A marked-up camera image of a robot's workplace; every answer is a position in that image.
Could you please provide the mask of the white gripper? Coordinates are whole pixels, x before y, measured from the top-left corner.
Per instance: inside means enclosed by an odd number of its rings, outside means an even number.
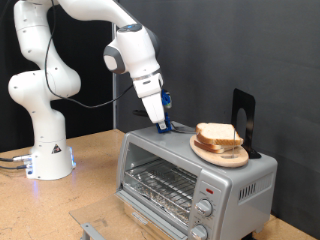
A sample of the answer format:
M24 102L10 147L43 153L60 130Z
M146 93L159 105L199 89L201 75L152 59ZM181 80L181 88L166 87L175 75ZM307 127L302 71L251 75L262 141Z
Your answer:
M165 115L162 105L161 94L156 93L150 96L143 97L142 102L151 122L154 124L157 123L157 126L160 130L165 130L167 126L164 122Z

